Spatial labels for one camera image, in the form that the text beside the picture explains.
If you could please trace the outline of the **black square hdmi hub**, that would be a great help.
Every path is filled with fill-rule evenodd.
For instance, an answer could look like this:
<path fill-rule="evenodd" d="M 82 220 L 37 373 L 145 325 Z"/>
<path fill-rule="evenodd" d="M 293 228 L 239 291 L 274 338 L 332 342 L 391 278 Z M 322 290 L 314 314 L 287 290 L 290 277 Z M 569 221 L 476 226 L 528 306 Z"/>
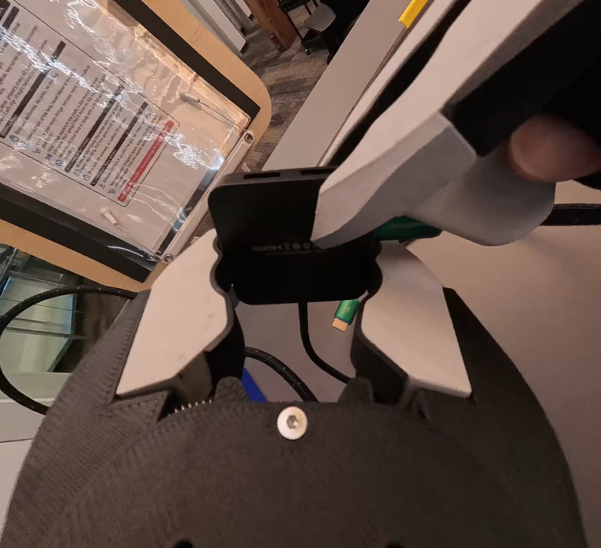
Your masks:
<path fill-rule="evenodd" d="M 350 378 L 312 348 L 308 304 L 360 298 L 376 286 L 374 232 L 340 246 L 311 239 L 319 191 L 334 167 L 232 174 L 208 197 L 225 280 L 249 305 L 296 304 L 312 362 L 343 383 Z"/>

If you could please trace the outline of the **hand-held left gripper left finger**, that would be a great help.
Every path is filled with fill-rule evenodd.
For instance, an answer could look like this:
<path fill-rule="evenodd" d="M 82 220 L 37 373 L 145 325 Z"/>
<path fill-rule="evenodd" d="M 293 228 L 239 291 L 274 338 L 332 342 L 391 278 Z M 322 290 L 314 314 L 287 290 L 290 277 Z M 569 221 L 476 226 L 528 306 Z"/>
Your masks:
<path fill-rule="evenodd" d="M 170 390 L 208 398 L 223 377 L 241 378 L 244 334 L 218 284 L 221 252 L 210 229 L 154 282 L 116 387 L 123 398 Z"/>

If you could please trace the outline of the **instruction sign on stand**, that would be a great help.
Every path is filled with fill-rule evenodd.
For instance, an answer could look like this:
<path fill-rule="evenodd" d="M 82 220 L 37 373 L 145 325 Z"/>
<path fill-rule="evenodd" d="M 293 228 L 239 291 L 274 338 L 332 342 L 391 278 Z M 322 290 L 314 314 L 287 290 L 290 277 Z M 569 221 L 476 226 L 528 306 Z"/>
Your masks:
<path fill-rule="evenodd" d="M 1 0 L 1 242 L 150 284 L 263 135 L 266 86 L 188 0 Z"/>

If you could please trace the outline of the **grey stool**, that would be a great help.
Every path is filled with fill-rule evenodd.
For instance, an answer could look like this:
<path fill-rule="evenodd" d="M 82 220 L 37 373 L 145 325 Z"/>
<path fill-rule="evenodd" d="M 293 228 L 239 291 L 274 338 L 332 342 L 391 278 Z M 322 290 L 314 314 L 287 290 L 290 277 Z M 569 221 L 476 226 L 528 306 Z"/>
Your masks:
<path fill-rule="evenodd" d="M 326 49 L 327 61 L 331 61 L 339 48 L 335 21 L 335 12 L 324 3 L 320 3 L 312 12 L 305 21 L 306 33 L 301 40 L 307 55 L 312 49 Z"/>

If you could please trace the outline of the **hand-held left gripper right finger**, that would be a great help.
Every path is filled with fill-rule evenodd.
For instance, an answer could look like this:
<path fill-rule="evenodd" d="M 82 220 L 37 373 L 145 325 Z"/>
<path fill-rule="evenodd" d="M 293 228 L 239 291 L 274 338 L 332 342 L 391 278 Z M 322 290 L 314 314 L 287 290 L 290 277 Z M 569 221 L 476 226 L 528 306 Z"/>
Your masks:
<path fill-rule="evenodd" d="M 444 290 L 405 246 L 385 242 L 376 258 L 381 282 L 361 304 L 351 358 L 378 398 L 412 398 L 425 389 L 472 393 Z"/>

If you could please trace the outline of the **person's right hand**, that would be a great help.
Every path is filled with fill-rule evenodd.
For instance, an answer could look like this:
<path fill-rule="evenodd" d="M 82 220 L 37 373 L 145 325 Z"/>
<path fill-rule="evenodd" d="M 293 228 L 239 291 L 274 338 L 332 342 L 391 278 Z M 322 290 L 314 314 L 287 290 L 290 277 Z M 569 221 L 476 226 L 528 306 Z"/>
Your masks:
<path fill-rule="evenodd" d="M 556 117 L 522 123 L 507 140 L 506 158 L 516 174 L 532 182 L 560 183 L 600 172 L 600 144 Z"/>

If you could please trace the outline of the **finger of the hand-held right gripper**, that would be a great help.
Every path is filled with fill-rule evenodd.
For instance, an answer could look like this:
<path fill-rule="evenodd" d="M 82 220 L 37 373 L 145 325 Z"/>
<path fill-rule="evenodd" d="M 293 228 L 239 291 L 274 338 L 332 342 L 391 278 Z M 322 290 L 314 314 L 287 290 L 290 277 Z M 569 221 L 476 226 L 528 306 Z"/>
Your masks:
<path fill-rule="evenodd" d="M 417 78 L 369 126 L 321 186 L 312 240 L 339 246 L 457 180 L 477 148 L 451 108 L 584 0 L 462 0 Z"/>
<path fill-rule="evenodd" d="M 428 0 L 417 18 L 402 31 L 336 133 L 321 164 L 341 164 L 369 126 L 417 78 L 431 58 L 462 0 Z"/>

